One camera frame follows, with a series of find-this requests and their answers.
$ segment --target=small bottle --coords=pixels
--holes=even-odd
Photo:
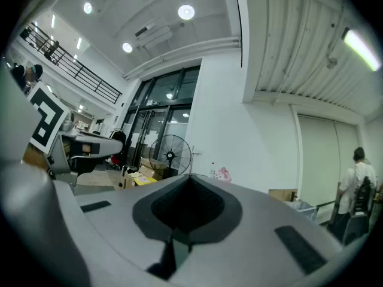
[[[215,164],[211,163],[211,166],[210,166],[210,178],[214,179],[214,175],[215,175]]]

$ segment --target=person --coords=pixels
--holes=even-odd
[[[371,165],[364,162],[365,158],[364,149],[362,147],[356,148],[353,157],[355,165],[346,171],[343,182],[338,189],[341,200],[339,202],[338,213],[330,231],[339,241],[342,241],[348,220],[350,219],[349,208],[356,188],[363,183],[366,176],[369,178],[373,188],[376,186],[375,170]]]
[[[31,68],[17,66],[11,69],[11,75],[15,79],[17,85],[24,90],[27,82],[38,82],[42,75],[42,66],[36,64]]]

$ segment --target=fluorescent light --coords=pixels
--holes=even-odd
[[[79,37],[78,42],[77,42],[77,49],[80,49],[81,41],[82,41],[82,39],[81,39],[81,37]]]
[[[183,5],[178,9],[178,15],[185,20],[192,19],[194,16],[194,8],[190,5]]]
[[[84,12],[90,14],[92,12],[92,5],[89,2],[84,4]]]
[[[354,49],[354,51],[358,53],[362,59],[364,59],[372,71],[377,71],[382,66],[382,63],[371,52],[370,48],[355,31],[349,30],[345,35],[344,41],[352,49]]]
[[[127,42],[124,42],[123,45],[122,45],[122,49],[125,51],[125,52],[132,52],[133,51],[133,48],[130,44],[128,44]]]

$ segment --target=black metal railing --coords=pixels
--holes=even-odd
[[[53,64],[60,67],[71,77],[93,90],[104,99],[116,103],[121,93],[96,75],[89,68],[70,55],[56,40],[44,33],[38,26],[31,23],[20,36]]]

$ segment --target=glass door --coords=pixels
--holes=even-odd
[[[152,144],[158,138],[165,122],[165,109],[150,109],[138,112],[127,142],[126,163],[138,167],[141,157],[148,158]]]

